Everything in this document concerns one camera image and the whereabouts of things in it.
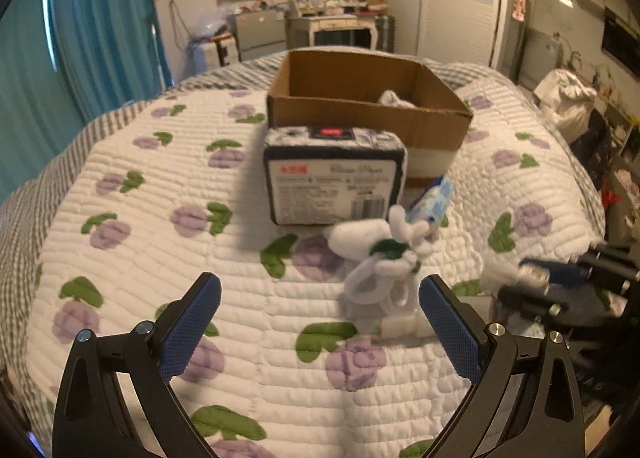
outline metal screw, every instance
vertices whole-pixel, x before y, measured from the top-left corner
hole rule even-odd
[[[551,305],[551,307],[549,308],[548,314],[555,317],[561,311],[562,311],[562,307],[558,303],[556,303]]]
[[[564,337],[562,337],[562,333],[558,333],[558,332],[549,332],[549,338],[556,344],[560,344],[562,341],[564,341]]]
[[[91,330],[80,330],[78,335],[76,335],[76,339],[78,342],[85,343],[91,338]]]
[[[505,330],[504,326],[502,326],[501,324],[493,323],[489,326],[489,331],[496,337],[500,337],[504,335],[507,330]]]
[[[151,321],[142,321],[142,323],[136,326],[136,332],[140,333],[140,335],[146,335],[150,333],[152,329],[154,329],[154,324]]]

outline blue packet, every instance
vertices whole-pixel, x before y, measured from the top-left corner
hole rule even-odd
[[[425,220],[441,224],[453,194],[453,182],[446,176],[435,179],[423,193],[409,205],[406,221],[417,223]]]

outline blue curtain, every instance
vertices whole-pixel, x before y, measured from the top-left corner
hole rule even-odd
[[[13,0],[0,20],[0,203],[85,122],[49,58],[42,0]]]
[[[162,91],[154,0],[49,0],[56,59],[85,120]]]

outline television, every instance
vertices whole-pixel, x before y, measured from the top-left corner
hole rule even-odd
[[[640,76],[640,36],[609,8],[605,10],[602,49]]]

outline bed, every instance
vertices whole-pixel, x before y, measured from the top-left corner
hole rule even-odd
[[[419,457],[462,400],[468,382],[437,340],[386,345],[367,333],[375,313],[344,311],[349,263],[329,255],[325,265],[327,254],[324,266],[310,263],[322,250],[318,229],[270,222],[260,115],[283,55],[103,115],[0,207],[0,359],[46,452],[74,319],[100,334],[129,331],[205,270],[222,278],[223,302],[191,374],[172,386],[220,455]],[[425,275],[477,293],[483,262],[563,259],[603,237],[590,178],[510,81],[482,66],[424,62],[476,114]],[[240,153],[221,154],[221,139]],[[274,253],[278,264],[265,264]],[[317,323],[345,335],[301,356],[296,341]],[[123,390],[157,452],[130,383]],[[212,422],[230,410],[232,427]]]

